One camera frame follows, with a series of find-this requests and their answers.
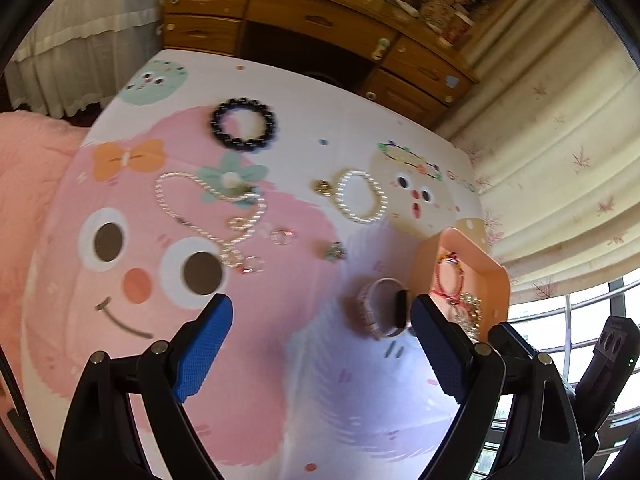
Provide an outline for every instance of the cartoon mouth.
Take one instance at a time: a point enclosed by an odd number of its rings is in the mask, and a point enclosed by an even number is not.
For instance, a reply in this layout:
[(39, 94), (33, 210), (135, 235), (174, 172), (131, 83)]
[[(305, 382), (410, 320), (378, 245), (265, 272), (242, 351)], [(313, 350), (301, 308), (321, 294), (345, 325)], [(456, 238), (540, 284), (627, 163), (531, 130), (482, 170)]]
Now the cartoon mouth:
[(109, 310), (107, 309), (107, 305), (111, 303), (111, 296), (107, 296), (104, 298), (102, 303), (99, 303), (95, 306), (95, 309), (100, 312), (103, 311), (104, 315), (111, 319), (113, 323), (123, 329), (125, 332), (129, 332), (130, 334), (137, 335), (138, 337), (143, 337), (144, 339), (153, 339), (154, 335), (149, 332), (143, 332), (142, 330), (137, 330), (135, 328), (130, 327), (129, 325), (124, 324), (118, 318), (116, 318)]

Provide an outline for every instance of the beige curtain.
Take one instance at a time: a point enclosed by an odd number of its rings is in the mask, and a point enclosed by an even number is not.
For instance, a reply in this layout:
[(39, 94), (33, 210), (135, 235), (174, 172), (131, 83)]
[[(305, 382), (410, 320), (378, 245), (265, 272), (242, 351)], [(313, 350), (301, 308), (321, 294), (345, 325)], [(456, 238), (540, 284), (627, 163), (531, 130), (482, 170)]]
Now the beige curtain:
[(512, 303), (640, 267), (640, 76), (589, 0), (520, 0), (437, 130), (474, 165)]

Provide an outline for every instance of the orange cartoon nose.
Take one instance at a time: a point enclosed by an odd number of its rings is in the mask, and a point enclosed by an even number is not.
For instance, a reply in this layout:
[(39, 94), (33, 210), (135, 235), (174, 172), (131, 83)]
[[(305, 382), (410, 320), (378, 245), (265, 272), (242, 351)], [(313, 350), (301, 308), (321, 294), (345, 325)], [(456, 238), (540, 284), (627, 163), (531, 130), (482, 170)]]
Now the orange cartoon nose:
[(122, 290), (131, 303), (144, 303), (151, 296), (151, 278), (144, 269), (129, 269), (122, 280)]

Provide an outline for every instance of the cartoon tablecloth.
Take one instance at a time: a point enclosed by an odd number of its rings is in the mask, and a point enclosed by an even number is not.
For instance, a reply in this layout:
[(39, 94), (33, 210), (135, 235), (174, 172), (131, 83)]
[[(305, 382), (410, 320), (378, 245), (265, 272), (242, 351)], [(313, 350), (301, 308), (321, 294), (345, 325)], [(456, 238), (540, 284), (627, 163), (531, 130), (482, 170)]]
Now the cartoon tablecloth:
[[(259, 152), (226, 150), (210, 133), (214, 106), (240, 96), (276, 115), (275, 140)], [(225, 129), (240, 135), (253, 119), (229, 115)], [(357, 224), (313, 191), (313, 181), (349, 168), (383, 187), (383, 221)], [(169, 171), (227, 195), (257, 188), (267, 210), (238, 248), (262, 259), (263, 272), (222, 266), (215, 243), (160, 209), (154, 186)], [(359, 96), (244, 60), (160, 52), (94, 124), (33, 256), (22, 381), (44, 447), (55, 455), (93, 351), (141, 352), (224, 292), (234, 324), (185, 409), (228, 480), (417, 478), (458, 406), (415, 337), (367, 335), (354, 297), (382, 276), (407, 279), (419, 241), (445, 226), (484, 244), (473, 181), (460, 150)], [(186, 179), (163, 191), (183, 219), (220, 237), (234, 234), (229, 218), (255, 206), (217, 200)], [(345, 199), (356, 212), (374, 203), (358, 180)], [(297, 233), (290, 244), (272, 241), (281, 228)], [(337, 241), (347, 259), (325, 260)], [(168, 478), (134, 403), (152, 468)]]

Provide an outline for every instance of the orange plastic box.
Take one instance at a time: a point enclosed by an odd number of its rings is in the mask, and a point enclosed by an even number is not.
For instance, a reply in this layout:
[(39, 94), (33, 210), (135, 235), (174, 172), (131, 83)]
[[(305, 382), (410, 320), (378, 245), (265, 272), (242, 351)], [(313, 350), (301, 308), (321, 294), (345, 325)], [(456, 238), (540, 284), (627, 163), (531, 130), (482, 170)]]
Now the orange plastic box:
[[(414, 267), (409, 279), (412, 297), (429, 294), (449, 320), (453, 320), (454, 308), (443, 298), (431, 291), (435, 286), (437, 262), (443, 254), (456, 253), (465, 272), (462, 292), (469, 292), (482, 300), (482, 321), (480, 341), (487, 341), (489, 329), (506, 321), (509, 312), (511, 286), (507, 270), (493, 260), (480, 247), (453, 227), (443, 229), (439, 235), (423, 241), (418, 247)], [(441, 269), (440, 281), (445, 290), (456, 286), (455, 275)]]

